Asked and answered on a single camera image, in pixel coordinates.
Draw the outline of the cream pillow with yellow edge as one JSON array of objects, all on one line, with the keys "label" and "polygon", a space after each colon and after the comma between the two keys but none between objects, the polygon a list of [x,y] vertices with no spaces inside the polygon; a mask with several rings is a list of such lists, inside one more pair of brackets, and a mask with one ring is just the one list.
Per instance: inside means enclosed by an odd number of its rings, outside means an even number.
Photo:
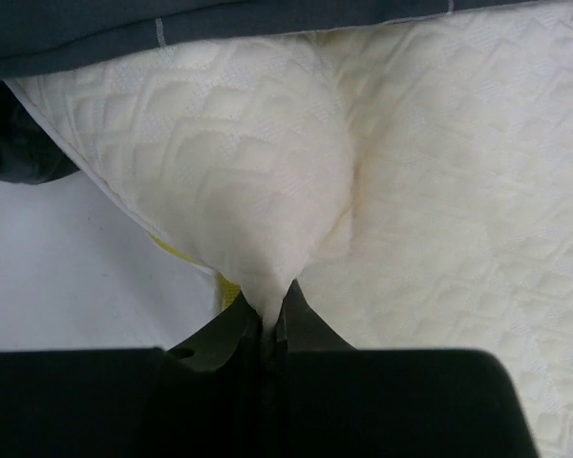
[{"label": "cream pillow with yellow edge", "polygon": [[363,347],[473,347],[573,457],[573,1],[12,79],[167,252]]}]

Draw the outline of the dark plaid pillowcase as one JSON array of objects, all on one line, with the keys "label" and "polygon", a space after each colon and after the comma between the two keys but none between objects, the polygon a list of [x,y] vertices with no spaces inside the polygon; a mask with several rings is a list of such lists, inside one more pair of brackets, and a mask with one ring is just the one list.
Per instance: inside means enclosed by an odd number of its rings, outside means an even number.
[{"label": "dark plaid pillowcase", "polygon": [[208,38],[327,31],[503,7],[505,1],[0,1],[0,181],[37,185],[77,168],[6,85]]}]

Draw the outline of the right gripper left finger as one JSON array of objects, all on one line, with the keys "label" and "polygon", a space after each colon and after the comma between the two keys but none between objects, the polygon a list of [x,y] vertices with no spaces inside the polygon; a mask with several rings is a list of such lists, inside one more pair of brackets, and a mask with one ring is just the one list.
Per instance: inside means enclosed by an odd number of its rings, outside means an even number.
[{"label": "right gripper left finger", "polygon": [[261,331],[258,314],[240,293],[211,322],[167,353],[194,373],[211,374],[227,368],[242,348],[255,353]]}]

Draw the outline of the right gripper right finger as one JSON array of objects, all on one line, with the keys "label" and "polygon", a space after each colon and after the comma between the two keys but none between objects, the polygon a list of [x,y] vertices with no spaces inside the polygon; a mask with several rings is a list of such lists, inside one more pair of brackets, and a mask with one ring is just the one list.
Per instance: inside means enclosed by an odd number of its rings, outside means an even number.
[{"label": "right gripper right finger", "polygon": [[310,307],[298,281],[283,299],[274,335],[277,347],[290,353],[354,349]]}]

